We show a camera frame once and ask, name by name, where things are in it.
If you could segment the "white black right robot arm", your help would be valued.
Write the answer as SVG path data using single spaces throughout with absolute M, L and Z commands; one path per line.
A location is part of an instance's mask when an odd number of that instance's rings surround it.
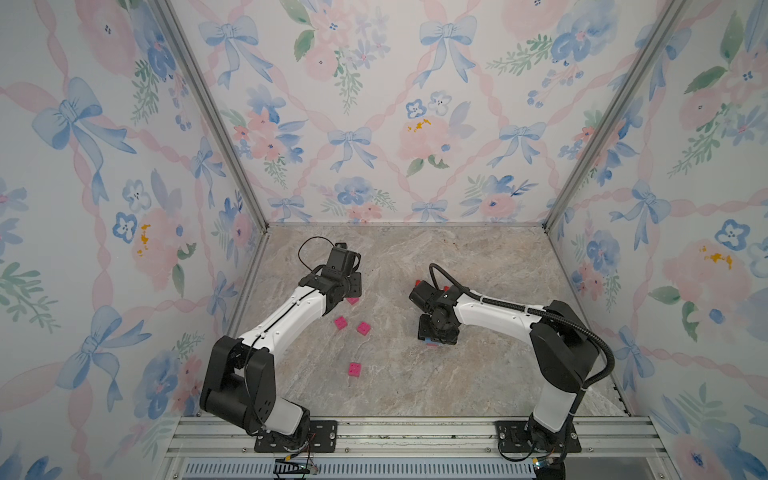
M 463 285 L 440 289 L 419 281 L 409 300 L 421 311 L 418 338 L 455 345 L 463 326 L 482 327 L 520 340 L 533 351 L 544 379 L 524 427 L 501 433 L 499 446 L 514 437 L 532 452 L 563 452 L 575 433 L 575 416 L 586 391 L 607 377 L 615 359 L 606 342 L 562 301 L 547 306 L 515 304 L 484 296 Z

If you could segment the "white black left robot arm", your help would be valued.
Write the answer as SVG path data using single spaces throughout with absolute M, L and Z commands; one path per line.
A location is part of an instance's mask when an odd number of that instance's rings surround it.
M 339 303 L 362 294 L 361 255 L 343 242 L 313 267 L 288 299 L 253 329 L 213 345 L 200 408 L 255 436 L 274 433 L 305 441 L 309 411 L 278 396 L 276 364 L 314 321 Z

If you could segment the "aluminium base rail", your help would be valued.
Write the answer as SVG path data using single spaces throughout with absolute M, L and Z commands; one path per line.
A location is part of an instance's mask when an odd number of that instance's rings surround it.
M 255 439 L 210 415 L 182 420 L 159 479 L 677 479 L 647 417 L 578 417 L 559 452 L 508 449 L 508 419 L 338 417 L 301 455 L 258 452 Z

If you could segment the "aluminium corner post left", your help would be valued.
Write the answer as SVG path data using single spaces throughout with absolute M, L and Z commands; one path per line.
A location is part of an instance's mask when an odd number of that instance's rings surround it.
M 247 172 L 234 150 L 234 144 L 226 132 L 224 122 L 172 3 L 165 0 L 150 0 L 148 4 L 152 13 L 157 17 L 161 30 L 168 38 L 171 51 L 177 57 L 180 69 L 187 77 L 191 93 L 201 110 L 203 120 L 210 128 L 211 134 L 223 154 L 224 161 L 234 176 L 235 184 L 244 197 L 245 205 L 252 214 L 258 231 L 265 235 L 268 232 L 268 222 L 258 204 Z

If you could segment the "aluminium corner post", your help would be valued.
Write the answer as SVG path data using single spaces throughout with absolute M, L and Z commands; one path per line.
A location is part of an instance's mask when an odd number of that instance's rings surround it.
M 630 64 L 624 80 L 615 91 L 614 98 L 609 103 L 601 122 L 598 124 L 595 136 L 583 150 L 583 154 L 575 164 L 574 170 L 565 182 L 563 190 L 557 195 L 554 206 L 550 209 L 546 220 L 542 223 L 544 232 L 554 231 L 561 218 L 565 218 L 568 204 L 575 195 L 593 162 L 608 141 L 609 136 L 621 121 L 625 111 L 638 90 L 638 86 L 652 69 L 652 65 L 661 55 L 661 51 L 669 42 L 690 2 L 685 0 L 664 1 L 661 13 L 651 25 L 646 42 Z
M 152 13 L 157 17 L 161 30 L 168 38 L 171 51 L 177 57 L 180 69 L 187 77 L 191 93 L 201 110 L 203 120 L 210 128 L 211 134 L 223 154 L 224 161 L 234 176 L 235 184 L 244 197 L 245 205 L 252 214 L 258 231 L 265 235 L 268 232 L 268 222 L 258 204 L 247 172 L 234 150 L 234 144 L 226 132 L 224 122 L 172 3 L 165 0 L 150 0 L 148 4 Z

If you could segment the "aluminium corner post right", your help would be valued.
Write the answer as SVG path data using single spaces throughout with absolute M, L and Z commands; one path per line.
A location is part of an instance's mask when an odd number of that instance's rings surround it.
M 609 136 L 621 121 L 625 111 L 638 90 L 638 86 L 652 69 L 652 65 L 661 55 L 661 51 L 669 42 L 690 2 L 685 0 L 664 1 L 661 13 L 651 25 L 646 42 L 630 64 L 624 80 L 615 91 L 614 98 L 609 103 L 601 122 L 598 124 L 595 136 L 583 150 L 583 154 L 575 164 L 574 170 L 565 182 L 563 190 L 557 195 L 554 206 L 550 209 L 546 220 L 542 223 L 544 232 L 554 231 L 561 218 L 565 218 L 568 204 L 575 195 L 593 162 L 608 141 Z

